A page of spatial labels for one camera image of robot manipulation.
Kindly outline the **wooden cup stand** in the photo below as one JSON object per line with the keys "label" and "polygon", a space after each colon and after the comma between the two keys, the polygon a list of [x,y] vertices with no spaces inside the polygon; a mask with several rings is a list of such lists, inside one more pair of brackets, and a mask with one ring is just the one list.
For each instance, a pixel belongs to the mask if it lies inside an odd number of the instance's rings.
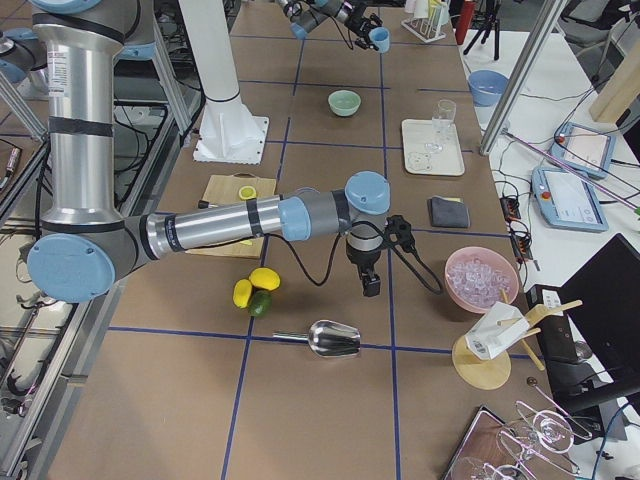
{"label": "wooden cup stand", "polygon": [[[538,358],[525,339],[536,335],[541,331],[538,324],[548,316],[557,315],[561,312],[579,307],[583,304],[581,300],[574,300],[550,308],[544,304],[538,304],[529,310],[524,317],[529,322],[530,328],[516,343],[520,343],[527,352],[527,355],[534,362],[534,365],[541,371],[545,370],[545,365]],[[469,385],[481,390],[495,390],[503,386],[511,374],[511,358],[506,351],[491,360],[480,360],[466,346],[464,336],[459,337],[452,348],[453,365],[459,376]]]}

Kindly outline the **white paper carton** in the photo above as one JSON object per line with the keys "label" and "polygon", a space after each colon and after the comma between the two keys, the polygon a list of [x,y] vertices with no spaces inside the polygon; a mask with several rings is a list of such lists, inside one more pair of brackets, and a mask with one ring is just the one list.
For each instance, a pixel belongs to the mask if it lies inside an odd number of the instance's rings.
{"label": "white paper carton", "polygon": [[529,328],[529,322],[517,307],[496,302],[464,339],[477,358],[491,360],[521,339]]}

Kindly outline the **light blue plastic cup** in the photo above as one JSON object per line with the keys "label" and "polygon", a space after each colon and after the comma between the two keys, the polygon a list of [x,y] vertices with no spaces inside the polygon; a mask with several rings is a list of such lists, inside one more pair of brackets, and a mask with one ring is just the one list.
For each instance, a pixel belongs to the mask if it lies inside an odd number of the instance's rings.
{"label": "light blue plastic cup", "polygon": [[380,54],[386,53],[390,48],[390,33],[385,27],[376,27],[369,34],[372,48]]}

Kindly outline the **aluminium frame post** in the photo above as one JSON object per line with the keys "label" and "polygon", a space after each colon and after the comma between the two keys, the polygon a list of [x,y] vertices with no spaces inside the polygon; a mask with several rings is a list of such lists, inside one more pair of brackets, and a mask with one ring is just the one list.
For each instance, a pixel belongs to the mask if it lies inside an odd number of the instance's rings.
{"label": "aluminium frame post", "polygon": [[488,156],[492,150],[505,122],[513,110],[517,98],[524,88],[525,82],[533,69],[539,54],[542,52],[547,38],[551,34],[568,0],[547,0],[543,3],[533,28],[524,43],[523,49],[507,82],[506,90],[494,108],[485,133],[482,137],[479,153]]}

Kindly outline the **black laptop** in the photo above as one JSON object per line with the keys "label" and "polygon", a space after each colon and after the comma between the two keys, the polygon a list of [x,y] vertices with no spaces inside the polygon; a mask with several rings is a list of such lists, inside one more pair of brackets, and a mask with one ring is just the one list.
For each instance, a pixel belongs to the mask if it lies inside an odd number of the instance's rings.
{"label": "black laptop", "polygon": [[[541,304],[545,291],[557,294],[562,304],[582,302],[541,322],[538,343],[558,403],[578,413],[626,397],[638,408],[639,252],[618,233],[562,286],[531,287],[528,304]],[[586,378],[588,365],[578,361],[571,325],[610,375],[610,383],[598,386],[594,378]]]}

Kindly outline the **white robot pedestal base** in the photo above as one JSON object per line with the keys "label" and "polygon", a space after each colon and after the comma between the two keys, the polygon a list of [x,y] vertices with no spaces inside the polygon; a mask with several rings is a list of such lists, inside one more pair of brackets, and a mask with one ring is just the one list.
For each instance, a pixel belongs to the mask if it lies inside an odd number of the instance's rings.
{"label": "white robot pedestal base", "polygon": [[241,98],[223,3],[185,0],[179,6],[205,97],[194,159],[257,165],[269,119],[252,115]]}

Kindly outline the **grey and yellow cloth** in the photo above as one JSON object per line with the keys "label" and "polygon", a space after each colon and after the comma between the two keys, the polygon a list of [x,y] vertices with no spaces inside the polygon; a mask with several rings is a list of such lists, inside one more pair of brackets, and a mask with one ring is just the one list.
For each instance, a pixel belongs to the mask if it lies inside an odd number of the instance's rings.
{"label": "grey and yellow cloth", "polygon": [[434,196],[427,201],[430,222],[434,227],[468,228],[470,216],[466,205],[457,200]]}

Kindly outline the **whole lemon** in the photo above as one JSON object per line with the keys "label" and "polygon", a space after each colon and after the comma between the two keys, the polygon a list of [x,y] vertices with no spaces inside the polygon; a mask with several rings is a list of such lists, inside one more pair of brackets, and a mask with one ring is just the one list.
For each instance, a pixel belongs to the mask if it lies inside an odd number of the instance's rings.
{"label": "whole lemon", "polygon": [[254,287],[268,291],[276,290],[281,285],[279,274],[268,267],[254,269],[250,273],[248,280]]}
{"label": "whole lemon", "polygon": [[253,294],[253,284],[248,279],[238,280],[233,289],[232,300],[236,307],[246,308]]}

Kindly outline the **wooden cutting board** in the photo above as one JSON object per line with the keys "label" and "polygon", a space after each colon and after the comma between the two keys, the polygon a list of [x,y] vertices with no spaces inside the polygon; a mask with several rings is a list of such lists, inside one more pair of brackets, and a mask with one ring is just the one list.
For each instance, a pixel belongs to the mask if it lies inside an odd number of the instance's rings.
{"label": "wooden cutting board", "polygon": [[212,175],[202,195],[202,200],[217,204],[223,211],[220,225],[216,229],[213,245],[207,248],[190,249],[189,254],[217,257],[258,259],[263,248],[262,239],[248,239],[251,228],[247,227],[247,215],[243,209],[245,201],[238,198],[238,189],[243,185],[253,185],[258,193],[256,199],[266,199],[274,195],[276,180],[249,174]]}

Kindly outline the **lemon half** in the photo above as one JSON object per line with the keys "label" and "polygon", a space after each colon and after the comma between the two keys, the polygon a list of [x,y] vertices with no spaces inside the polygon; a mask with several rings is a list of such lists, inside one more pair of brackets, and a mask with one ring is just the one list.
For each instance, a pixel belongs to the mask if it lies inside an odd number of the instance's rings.
{"label": "lemon half", "polygon": [[253,185],[243,185],[238,189],[238,198],[244,201],[256,199],[257,190]]}

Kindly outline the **green lime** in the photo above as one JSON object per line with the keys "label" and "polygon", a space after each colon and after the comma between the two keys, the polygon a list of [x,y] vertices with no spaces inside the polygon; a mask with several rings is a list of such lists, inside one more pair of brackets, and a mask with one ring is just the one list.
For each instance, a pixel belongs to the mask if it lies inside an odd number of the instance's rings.
{"label": "green lime", "polygon": [[256,290],[248,304],[248,312],[252,317],[265,316],[272,305],[272,295],[268,290]]}

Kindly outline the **wine glasses on rack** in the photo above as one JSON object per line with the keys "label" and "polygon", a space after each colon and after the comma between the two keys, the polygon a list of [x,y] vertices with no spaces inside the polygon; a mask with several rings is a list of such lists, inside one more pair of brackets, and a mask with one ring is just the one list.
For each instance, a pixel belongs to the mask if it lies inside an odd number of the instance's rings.
{"label": "wine glasses on rack", "polygon": [[444,479],[541,479],[560,473],[576,479],[580,467],[569,450],[593,434],[552,397],[534,377],[527,385],[548,402],[536,409],[518,400],[517,418],[504,421],[482,405],[470,421],[442,475]]}

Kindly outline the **clear wine glass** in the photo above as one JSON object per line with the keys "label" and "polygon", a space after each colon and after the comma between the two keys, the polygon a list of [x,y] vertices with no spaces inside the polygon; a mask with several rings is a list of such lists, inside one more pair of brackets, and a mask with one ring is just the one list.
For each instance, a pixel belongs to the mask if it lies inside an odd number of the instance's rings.
{"label": "clear wine glass", "polygon": [[456,115],[456,103],[450,99],[440,99],[432,114],[433,137],[425,144],[430,153],[441,153],[452,136]]}

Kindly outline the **blue teach pendant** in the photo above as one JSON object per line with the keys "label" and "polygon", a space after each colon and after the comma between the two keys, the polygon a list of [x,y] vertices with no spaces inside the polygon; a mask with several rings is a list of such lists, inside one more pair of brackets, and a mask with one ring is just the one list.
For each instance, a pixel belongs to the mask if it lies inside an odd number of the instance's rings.
{"label": "blue teach pendant", "polygon": [[608,175],[616,140],[591,127],[567,122],[561,126],[549,153],[568,163],[572,168],[584,171],[593,179]]}
{"label": "blue teach pendant", "polygon": [[600,233],[609,229],[591,185],[558,168],[536,167],[531,173],[534,198],[553,228]]}

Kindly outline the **green bowl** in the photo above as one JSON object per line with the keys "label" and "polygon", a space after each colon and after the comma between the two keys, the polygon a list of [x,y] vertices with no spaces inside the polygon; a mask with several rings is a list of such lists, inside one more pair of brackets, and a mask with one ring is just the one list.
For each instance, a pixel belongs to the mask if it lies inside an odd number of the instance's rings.
{"label": "green bowl", "polygon": [[328,105],[333,114],[338,117],[351,117],[361,106],[360,95],[351,90],[336,90],[329,94]]}

